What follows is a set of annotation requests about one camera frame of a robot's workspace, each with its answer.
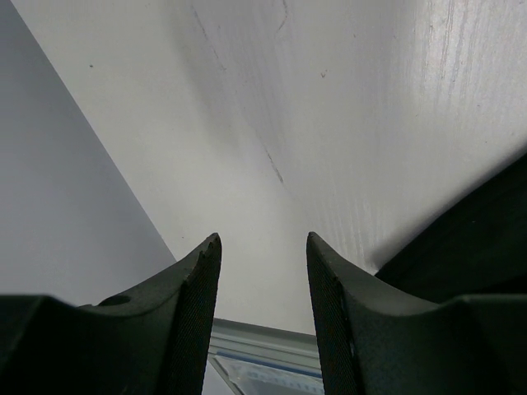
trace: black object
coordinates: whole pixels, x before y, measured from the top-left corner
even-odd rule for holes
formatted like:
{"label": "black object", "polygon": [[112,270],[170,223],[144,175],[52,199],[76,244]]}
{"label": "black object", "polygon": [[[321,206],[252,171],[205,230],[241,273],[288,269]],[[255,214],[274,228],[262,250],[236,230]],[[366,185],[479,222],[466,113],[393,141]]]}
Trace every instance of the black object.
{"label": "black object", "polygon": [[307,265],[326,395],[527,393],[527,295],[434,304],[313,233]]}
{"label": "black object", "polygon": [[376,274],[441,303],[463,294],[527,294],[527,156],[435,220]]}
{"label": "black object", "polygon": [[221,256],[212,235],[98,306],[0,297],[0,393],[200,394]]}

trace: scuff mark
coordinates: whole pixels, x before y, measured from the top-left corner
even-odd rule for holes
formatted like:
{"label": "scuff mark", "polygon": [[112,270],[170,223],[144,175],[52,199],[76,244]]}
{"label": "scuff mark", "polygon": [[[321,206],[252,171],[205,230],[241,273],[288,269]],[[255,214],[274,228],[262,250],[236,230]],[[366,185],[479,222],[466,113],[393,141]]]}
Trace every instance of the scuff mark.
{"label": "scuff mark", "polygon": [[280,184],[283,184],[283,177],[278,171],[278,167],[274,164],[271,154],[269,154],[269,151],[267,151],[267,148],[264,147],[264,150],[265,150],[265,153],[267,154],[267,157],[269,158],[269,161],[271,162],[271,166],[273,167],[274,172],[277,174],[277,177],[280,180]]}
{"label": "scuff mark", "polygon": [[289,17],[289,10],[287,9],[286,0],[282,0],[282,4],[283,4],[283,11],[284,11],[285,15],[283,17],[282,23],[280,24],[280,27],[278,27],[277,33],[283,28],[283,26],[286,24],[287,18]]}
{"label": "scuff mark", "polygon": [[203,32],[203,37],[205,37],[205,41],[207,41],[207,43],[210,45],[212,49],[212,52],[214,53],[214,58],[216,58],[218,64],[220,65],[220,69],[224,72],[227,69],[227,67],[223,66],[222,61],[220,60],[220,57],[217,56],[216,49],[214,48],[214,45],[212,45],[211,40],[208,39],[207,32],[205,31],[205,28],[203,27],[203,23],[201,23],[201,20],[199,19],[196,9],[194,8],[194,6],[190,6],[190,8],[192,9],[192,13],[194,14],[194,19],[198,23],[201,31]]}

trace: white tabletop surface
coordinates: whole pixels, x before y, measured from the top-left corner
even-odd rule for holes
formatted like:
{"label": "white tabletop surface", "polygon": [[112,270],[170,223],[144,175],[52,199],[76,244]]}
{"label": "white tabletop surface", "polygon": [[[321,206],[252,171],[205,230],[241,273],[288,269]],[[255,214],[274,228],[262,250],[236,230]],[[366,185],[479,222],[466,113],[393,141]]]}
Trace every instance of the white tabletop surface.
{"label": "white tabletop surface", "polygon": [[527,142],[523,0],[13,3],[217,317],[313,333],[308,230],[375,272]]}

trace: gray wall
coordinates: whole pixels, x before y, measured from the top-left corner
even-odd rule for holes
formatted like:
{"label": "gray wall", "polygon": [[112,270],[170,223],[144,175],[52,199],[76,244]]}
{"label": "gray wall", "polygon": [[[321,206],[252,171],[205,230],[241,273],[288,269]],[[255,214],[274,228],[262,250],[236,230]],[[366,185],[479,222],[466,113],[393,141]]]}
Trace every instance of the gray wall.
{"label": "gray wall", "polygon": [[96,303],[174,262],[8,0],[0,125],[0,293]]}

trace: blue strip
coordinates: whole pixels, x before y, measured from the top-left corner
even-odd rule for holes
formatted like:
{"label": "blue strip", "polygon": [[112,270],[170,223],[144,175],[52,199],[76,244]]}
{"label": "blue strip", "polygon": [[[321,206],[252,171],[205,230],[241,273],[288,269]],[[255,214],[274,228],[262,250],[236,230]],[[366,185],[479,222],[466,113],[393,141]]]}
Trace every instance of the blue strip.
{"label": "blue strip", "polygon": [[216,355],[225,356],[227,358],[232,358],[233,360],[242,360],[244,362],[250,362],[251,364],[267,366],[268,368],[285,370],[286,372],[298,373],[298,374],[303,374],[305,376],[316,377],[317,379],[322,379],[322,374],[319,374],[319,373],[306,372],[305,370],[289,368],[286,366],[280,366],[280,365],[273,364],[270,362],[264,362],[262,360],[253,360],[252,358],[247,358],[245,356],[232,355],[232,354],[229,354],[228,352],[218,351]]}

